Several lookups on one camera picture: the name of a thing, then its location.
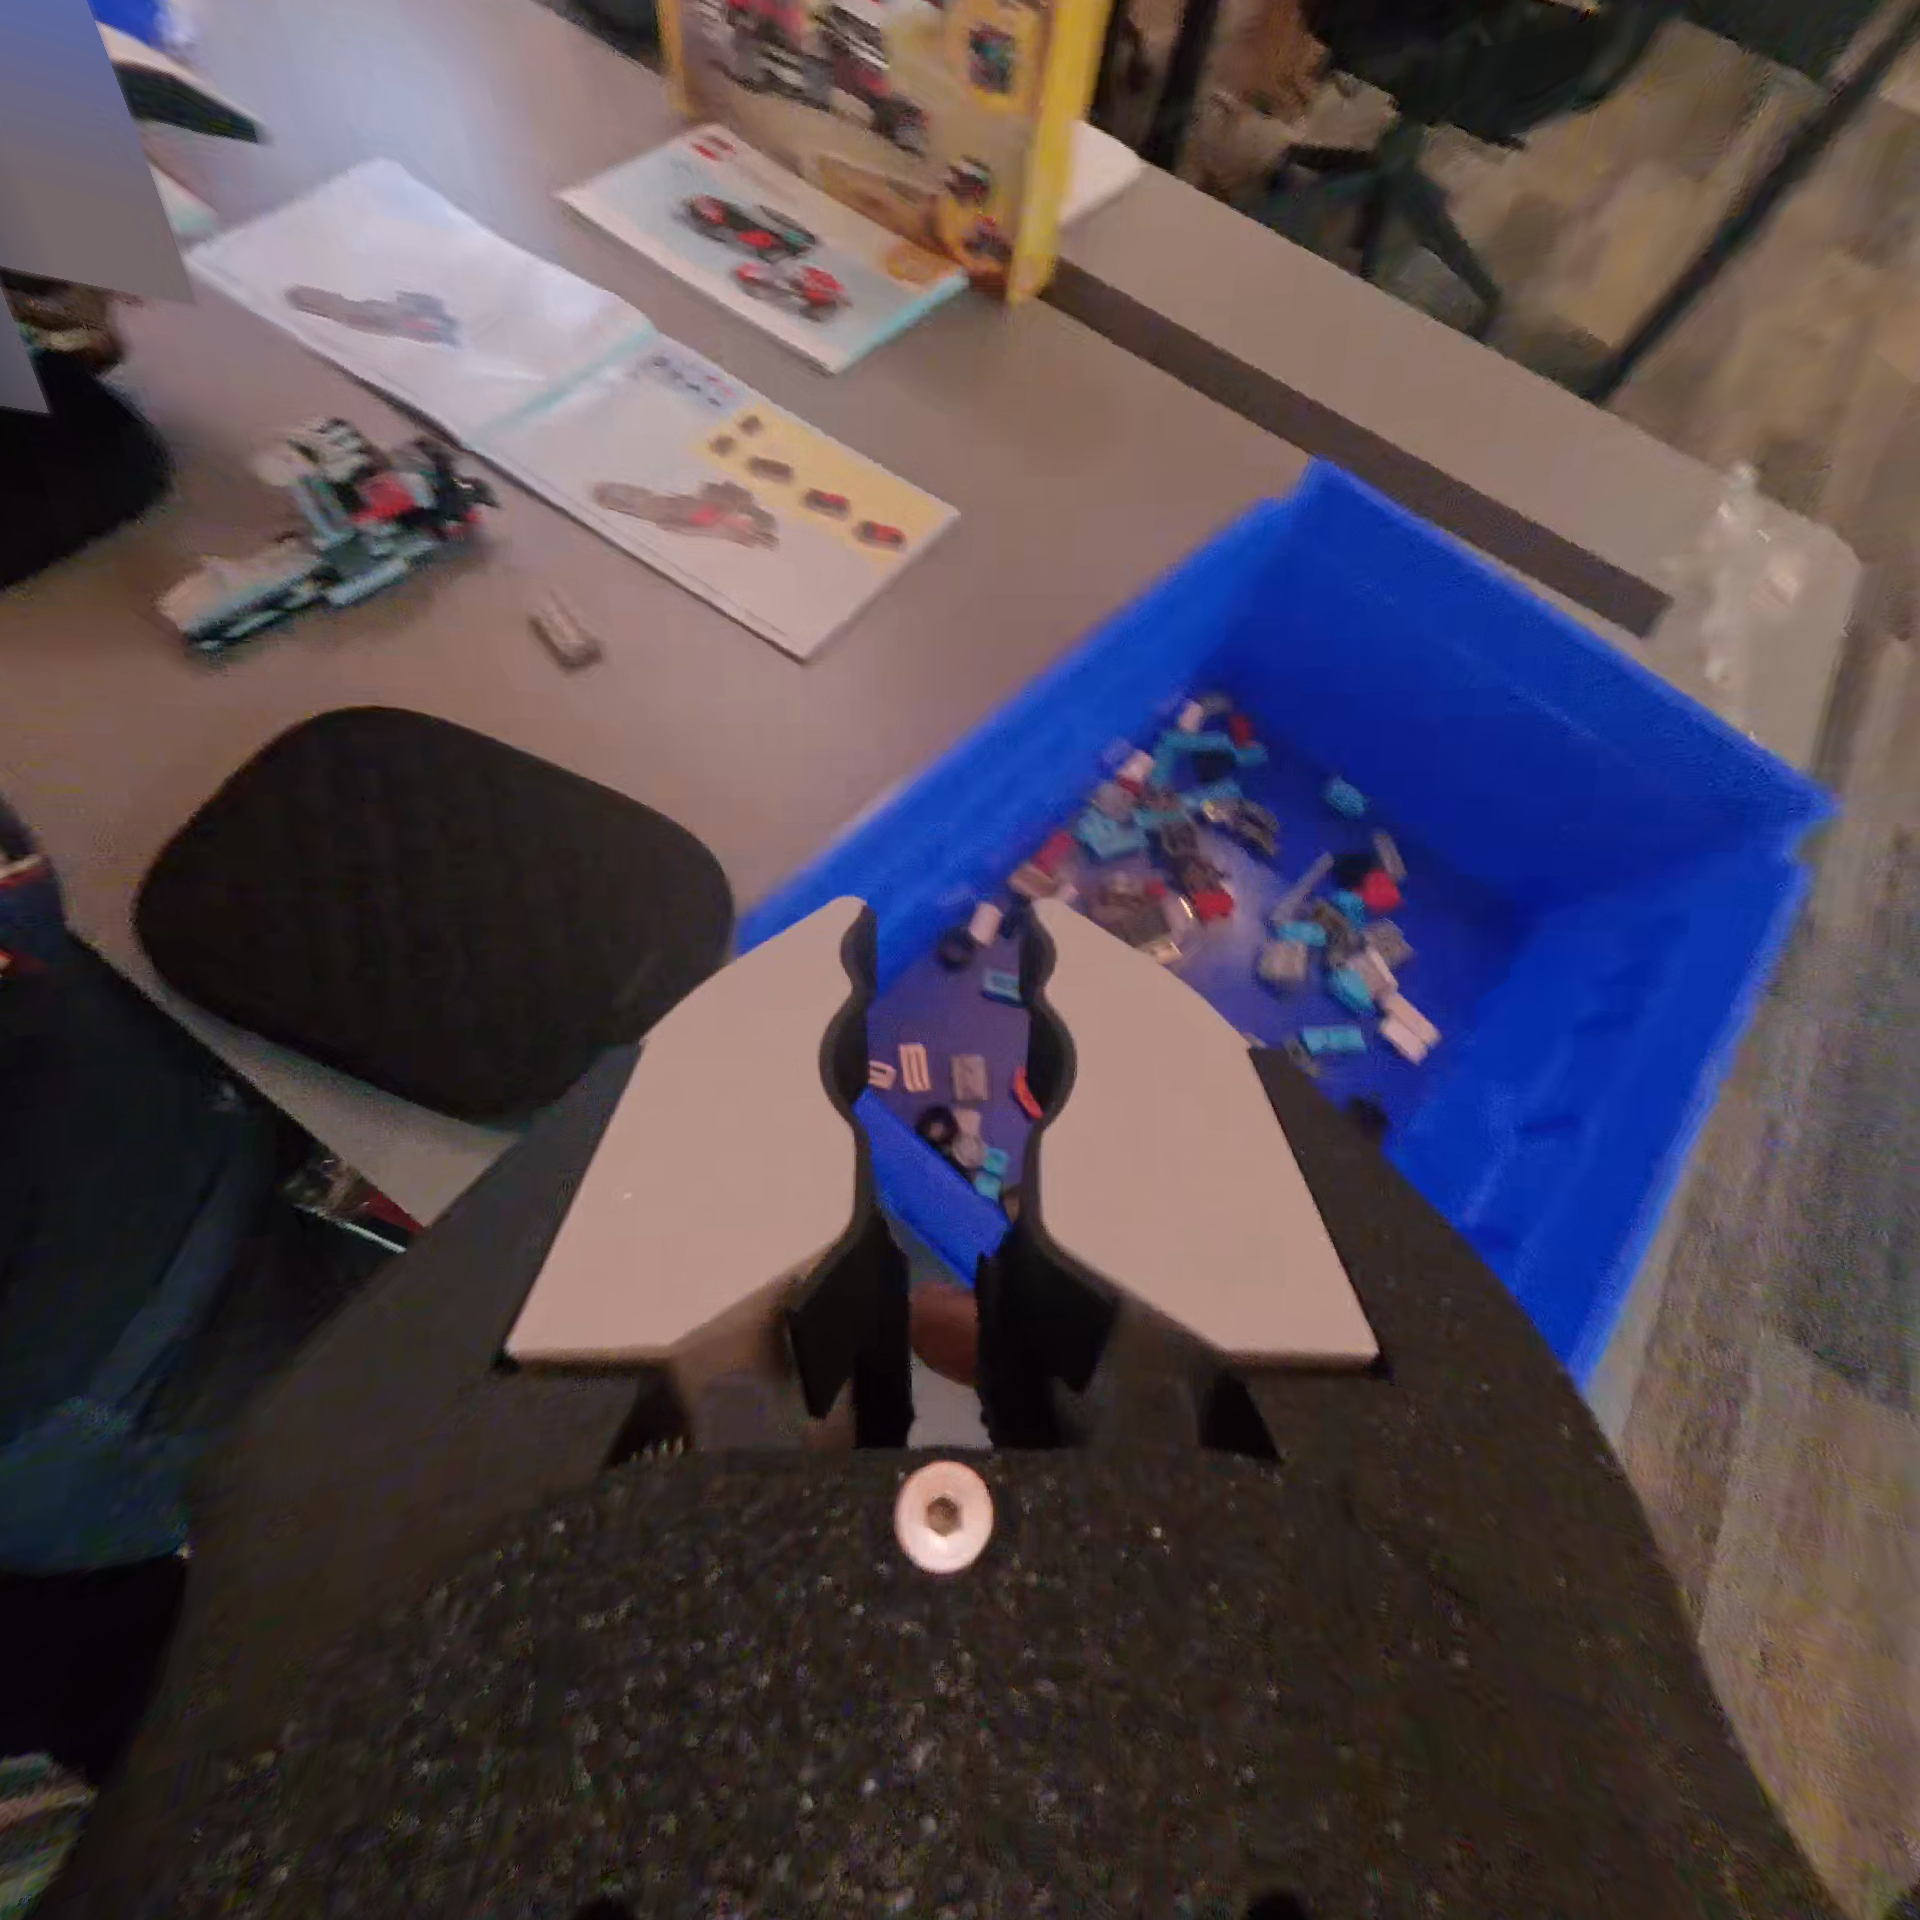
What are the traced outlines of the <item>toy set cardboard box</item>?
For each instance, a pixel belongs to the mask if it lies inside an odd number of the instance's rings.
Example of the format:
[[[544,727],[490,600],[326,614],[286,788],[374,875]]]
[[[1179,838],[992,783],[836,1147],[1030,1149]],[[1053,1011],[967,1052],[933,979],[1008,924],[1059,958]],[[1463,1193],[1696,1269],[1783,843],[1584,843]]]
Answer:
[[[1056,277],[1110,4],[656,4],[676,104],[1004,303]]]

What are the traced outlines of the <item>toy brick truck model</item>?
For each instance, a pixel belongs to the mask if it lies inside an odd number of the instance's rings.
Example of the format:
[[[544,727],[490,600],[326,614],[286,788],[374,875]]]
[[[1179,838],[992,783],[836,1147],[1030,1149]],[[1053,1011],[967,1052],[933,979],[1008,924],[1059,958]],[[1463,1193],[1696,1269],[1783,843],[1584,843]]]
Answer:
[[[286,530],[241,560],[201,560],[158,598],[161,625],[201,660],[400,589],[464,551],[500,505],[452,444],[411,437],[385,451],[345,419],[286,432],[251,475],[286,504]]]

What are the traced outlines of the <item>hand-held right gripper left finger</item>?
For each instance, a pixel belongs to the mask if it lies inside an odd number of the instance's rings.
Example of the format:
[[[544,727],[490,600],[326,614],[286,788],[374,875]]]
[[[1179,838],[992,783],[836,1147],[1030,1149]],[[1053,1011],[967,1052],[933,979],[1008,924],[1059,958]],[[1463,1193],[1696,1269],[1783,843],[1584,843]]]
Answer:
[[[877,1212],[877,924],[828,897],[639,1043],[507,1331],[529,1374],[656,1381],[692,1446],[898,1446],[906,1258]]]

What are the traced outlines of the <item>closed instruction booklet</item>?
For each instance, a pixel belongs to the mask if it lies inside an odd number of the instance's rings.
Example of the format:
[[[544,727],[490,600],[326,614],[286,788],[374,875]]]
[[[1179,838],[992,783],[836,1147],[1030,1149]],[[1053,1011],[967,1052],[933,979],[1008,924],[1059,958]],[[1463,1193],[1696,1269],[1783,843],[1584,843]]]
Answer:
[[[558,202],[828,377],[969,288],[946,255],[844,205],[718,124],[573,182]]]

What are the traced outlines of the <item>black textured wrist pad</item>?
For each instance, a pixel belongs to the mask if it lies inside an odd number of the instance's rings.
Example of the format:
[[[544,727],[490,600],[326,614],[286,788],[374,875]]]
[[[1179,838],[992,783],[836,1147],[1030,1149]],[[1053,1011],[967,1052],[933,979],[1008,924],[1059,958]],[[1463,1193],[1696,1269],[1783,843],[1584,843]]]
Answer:
[[[168,838],[130,929],[205,1017],[492,1127],[725,967],[734,900],[653,807],[433,714],[332,710]]]

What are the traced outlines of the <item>clear plastic bag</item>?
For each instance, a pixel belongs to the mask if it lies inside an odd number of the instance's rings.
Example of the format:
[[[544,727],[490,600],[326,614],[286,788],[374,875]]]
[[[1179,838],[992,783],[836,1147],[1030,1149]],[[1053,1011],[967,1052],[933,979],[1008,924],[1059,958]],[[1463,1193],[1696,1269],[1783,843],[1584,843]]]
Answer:
[[[1816,533],[1764,490],[1758,464],[1722,472],[1710,514],[1670,562],[1705,650],[1742,653],[1786,630],[1816,589]]]

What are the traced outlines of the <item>open instruction booklet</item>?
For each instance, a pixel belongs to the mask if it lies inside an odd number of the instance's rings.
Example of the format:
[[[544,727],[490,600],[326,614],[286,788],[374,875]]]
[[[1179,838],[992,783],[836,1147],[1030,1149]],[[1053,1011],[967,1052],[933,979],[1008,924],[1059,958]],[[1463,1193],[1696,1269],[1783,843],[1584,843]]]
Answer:
[[[938,494],[392,161],[205,240],[185,269],[789,660],[956,527]]]

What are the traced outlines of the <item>black office chair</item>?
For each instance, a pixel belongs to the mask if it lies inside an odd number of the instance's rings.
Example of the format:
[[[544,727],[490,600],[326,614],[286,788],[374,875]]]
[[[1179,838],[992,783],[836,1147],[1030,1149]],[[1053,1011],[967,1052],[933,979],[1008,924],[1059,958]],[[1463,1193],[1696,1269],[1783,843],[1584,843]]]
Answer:
[[[1425,170],[1430,136],[1522,149],[1541,124],[1600,109],[1670,13],[1672,4],[1302,4],[1331,71],[1380,93],[1392,113],[1373,147],[1297,142],[1246,214],[1297,246],[1344,219],[1369,285],[1405,229],[1474,297],[1468,336],[1486,340],[1503,291]]]

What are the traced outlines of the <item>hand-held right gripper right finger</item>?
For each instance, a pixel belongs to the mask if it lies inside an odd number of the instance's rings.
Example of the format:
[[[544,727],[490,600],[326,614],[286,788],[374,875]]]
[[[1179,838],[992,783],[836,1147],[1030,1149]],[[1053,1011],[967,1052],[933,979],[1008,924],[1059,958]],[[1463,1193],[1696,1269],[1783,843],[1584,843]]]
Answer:
[[[1018,1212],[976,1269],[979,1389],[1008,1446],[1200,1446],[1253,1389],[1366,1377],[1380,1336],[1256,1052],[1070,906],[1030,916]]]

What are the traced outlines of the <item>pile of loose toy bricks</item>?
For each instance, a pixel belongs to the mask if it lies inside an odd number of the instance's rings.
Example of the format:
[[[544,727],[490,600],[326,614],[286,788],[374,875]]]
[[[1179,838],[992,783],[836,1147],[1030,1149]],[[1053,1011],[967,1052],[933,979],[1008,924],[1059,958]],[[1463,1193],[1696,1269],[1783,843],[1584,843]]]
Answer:
[[[1308,782],[1323,820],[1282,860],[1288,788],[1256,722],[1226,691],[1185,699],[1157,741],[1121,741],[1099,782],[992,890],[943,906],[881,1007],[868,1092],[918,1153],[996,1221],[1043,1101],[1030,1080],[1023,942],[1060,906],[1196,986],[1308,1079],[1369,1059],[1425,1067],[1444,1029],[1405,994],[1410,870],[1344,776]]]

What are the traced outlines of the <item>blue plastic bin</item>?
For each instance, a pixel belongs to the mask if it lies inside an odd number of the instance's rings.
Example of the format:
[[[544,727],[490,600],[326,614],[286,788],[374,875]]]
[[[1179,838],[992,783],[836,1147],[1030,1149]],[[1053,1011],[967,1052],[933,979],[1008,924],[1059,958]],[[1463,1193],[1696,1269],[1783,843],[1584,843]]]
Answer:
[[[1828,793],[1641,662],[1358,479],[1314,464],[1108,614],[826,853],[747,907],[737,948],[823,900],[875,907],[866,1116],[896,1212],[974,1273],[1005,1231],[915,1133],[992,1071],[988,1144],[1017,1156],[1018,932],[943,967],[1043,860],[1067,906],[1139,847],[1078,836],[1098,782],[1152,761],[1177,720],[1253,763],[1275,855],[1196,820],[1234,911],[1183,924],[1168,976],[1246,1043],[1366,1031],[1308,1063],[1334,1108],[1476,1247],[1586,1384],[1808,893]]]

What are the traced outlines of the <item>grey desk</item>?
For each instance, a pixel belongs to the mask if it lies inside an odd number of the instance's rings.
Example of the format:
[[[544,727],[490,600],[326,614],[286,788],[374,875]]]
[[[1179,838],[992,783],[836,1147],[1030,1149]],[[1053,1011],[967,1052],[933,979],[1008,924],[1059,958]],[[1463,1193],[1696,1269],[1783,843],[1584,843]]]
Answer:
[[[1693,538],[1719,479],[1635,428],[1547,390],[1252,229],[1179,182],[1146,179],[1067,234],[1048,302],[959,297],[846,377],[823,377],[556,202],[556,191],[668,131],[650,71],[540,4],[205,4],[213,84],[268,124],[268,147],[183,143],[181,170],[223,215],[271,210],[354,161],[396,157],[508,242],[612,288],[836,440],[956,505],[956,530],[812,662],[615,551],[558,510],[504,488],[507,530],[475,573],[433,573],[321,636],[205,667],[152,616],[152,596],[201,548],[246,548],[275,521],[246,475],[275,428],[392,413],[341,368],[213,291],[123,313],[130,396],[176,451],[176,494],[149,521],[4,598],[4,797],[54,855],[78,932],[136,986],[130,893],[168,834],[271,734],[321,710],[396,707],[492,732],[656,804],[718,853],[752,906],[836,831],[1056,662],[1098,616],[1226,527],[1282,494],[1308,456],[1246,419],[1288,390],[1280,342],[1253,342],[1253,396],[1222,404],[1173,374],[1193,340],[1152,333],[1110,297],[1124,240],[1177,221],[1144,288],[1207,269],[1216,291],[1282,342],[1308,340],[1358,390],[1369,478],[1405,479],[1418,514],[1466,533],[1503,575],[1674,688],[1724,710],[1674,612],[1631,636],[1518,560],[1518,535],[1600,551],[1640,514]],[[553,596],[603,660],[564,674],[529,612]]]

